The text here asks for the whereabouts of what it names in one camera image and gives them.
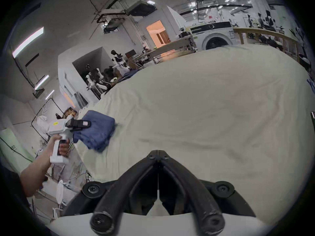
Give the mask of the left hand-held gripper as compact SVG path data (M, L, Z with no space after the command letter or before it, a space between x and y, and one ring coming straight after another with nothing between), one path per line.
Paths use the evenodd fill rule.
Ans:
M50 156L52 164L68 164L69 159L59 152L60 144L65 144L68 140L73 139L73 132L82 131L85 128L91 127L89 120L75 120L74 118L59 119L53 122L48 129L49 136L60 135L61 139L57 139L53 145L53 153Z

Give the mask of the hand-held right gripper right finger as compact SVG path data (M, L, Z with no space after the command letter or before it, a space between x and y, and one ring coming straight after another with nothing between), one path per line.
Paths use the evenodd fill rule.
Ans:
M159 198L169 215L193 213L197 232L207 236L223 231L223 213L256 217L231 183L199 180L165 151L157 153Z

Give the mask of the person's left hand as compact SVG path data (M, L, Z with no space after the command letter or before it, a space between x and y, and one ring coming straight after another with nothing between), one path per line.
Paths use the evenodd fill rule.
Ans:
M50 151L49 154L50 156L53 155L53 148L54 148L54 143L57 140L62 140L62 136L59 134L55 134L53 135L50 140L49 143L47 145L47 149ZM59 147L58 147L58 153L59 155L62 155L64 157L68 157L68 151L69 151L69 144L70 144L70 140L66 140L66 142L64 143L60 143Z

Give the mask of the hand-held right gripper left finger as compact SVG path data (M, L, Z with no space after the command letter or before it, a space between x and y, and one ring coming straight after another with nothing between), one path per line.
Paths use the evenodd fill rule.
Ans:
M92 213L91 229L100 236L114 235L123 212L147 215L158 199L157 163L158 151L153 150L117 180L85 184L63 216Z

